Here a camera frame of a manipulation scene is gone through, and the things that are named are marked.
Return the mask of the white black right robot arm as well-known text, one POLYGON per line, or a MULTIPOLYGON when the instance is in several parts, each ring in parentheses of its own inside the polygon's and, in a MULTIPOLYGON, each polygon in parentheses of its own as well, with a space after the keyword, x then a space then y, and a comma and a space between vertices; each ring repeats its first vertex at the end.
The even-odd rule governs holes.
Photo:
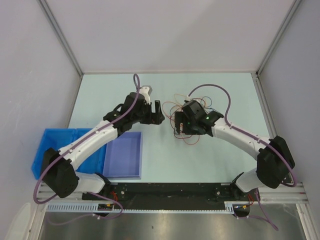
POLYGON ((256 161, 254 169, 240 173, 230 184, 230 194, 237 201, 242 201, 256 188, 276 189, 295 167, 289 147, 282 137, 260 137, 246 132, 228 123, 220 112, 206 112, 196 100, 186 101, 181 110, 174 113, 174 130, 177 134, 208 135, 224 140, 256 161))

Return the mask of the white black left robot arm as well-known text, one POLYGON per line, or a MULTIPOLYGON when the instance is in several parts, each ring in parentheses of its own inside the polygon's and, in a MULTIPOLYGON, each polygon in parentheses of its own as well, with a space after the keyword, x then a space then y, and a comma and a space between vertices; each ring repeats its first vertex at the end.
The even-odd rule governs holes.
POLYGON ((39 179, 60 198, 66 198, 73 192, 83 192, 105 200, 111 193, 110 181, 98 172, 78 172, 79 166, 102 146, 129 131, 134 124, 160 125, 164 119, 159 100, 151 103, 147 93, 131 92, 124 103, 108 112, 85 135, 58 150, 47 149, 39 179))

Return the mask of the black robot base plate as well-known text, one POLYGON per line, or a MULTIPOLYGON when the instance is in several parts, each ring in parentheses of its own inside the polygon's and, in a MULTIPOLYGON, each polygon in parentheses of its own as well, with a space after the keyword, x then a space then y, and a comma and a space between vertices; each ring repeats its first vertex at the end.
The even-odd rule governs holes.
POLYGON ((234 184, 224 183, 111 183, 100 193, 117 200, 123 207, 168 207, 224 202, 251 203, 255 191, 240 191, 234 184))

